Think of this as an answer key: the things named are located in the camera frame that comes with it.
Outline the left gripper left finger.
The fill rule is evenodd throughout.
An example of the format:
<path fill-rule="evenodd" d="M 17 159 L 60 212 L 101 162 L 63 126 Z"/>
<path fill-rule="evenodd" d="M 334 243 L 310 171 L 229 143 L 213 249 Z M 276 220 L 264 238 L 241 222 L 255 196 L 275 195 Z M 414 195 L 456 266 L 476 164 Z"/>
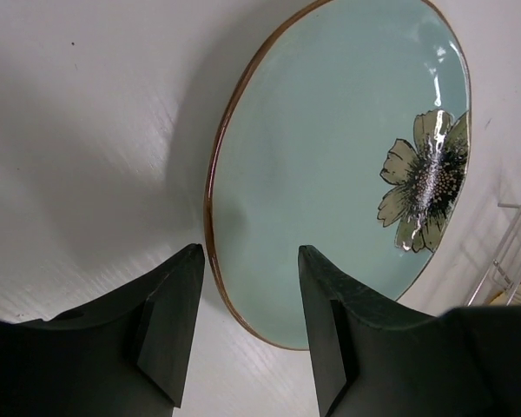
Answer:
<path fill-rule="evenodd" d="M 66 366 L 69 408 L 179 408 L 205 258 L 189 244 L 158 267 L 45 325 Z"/>

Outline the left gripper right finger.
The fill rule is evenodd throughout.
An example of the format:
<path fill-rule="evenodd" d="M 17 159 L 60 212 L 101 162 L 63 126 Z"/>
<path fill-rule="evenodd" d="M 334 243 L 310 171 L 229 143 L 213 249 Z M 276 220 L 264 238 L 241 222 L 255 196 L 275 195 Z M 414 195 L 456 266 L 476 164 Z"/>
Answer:
<path fill-rule="evenodd" d="M 439 322 L 299 249 L 300 292 L 322 415 L 441 415 Z"/>

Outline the teal flower plate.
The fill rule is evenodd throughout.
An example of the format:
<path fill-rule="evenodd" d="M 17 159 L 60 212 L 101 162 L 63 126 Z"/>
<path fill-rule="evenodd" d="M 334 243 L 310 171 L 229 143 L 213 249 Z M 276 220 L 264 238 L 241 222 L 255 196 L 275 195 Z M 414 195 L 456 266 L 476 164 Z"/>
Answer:
<path fill-rule="evenodd" d="M 400 298 L 436 252 L 465 182 L 471 83 L 430 1 L 315 1 L 248 63 L 214 139 L 204 231 L 231 315 L 308 348 L 298 249 Z"/>

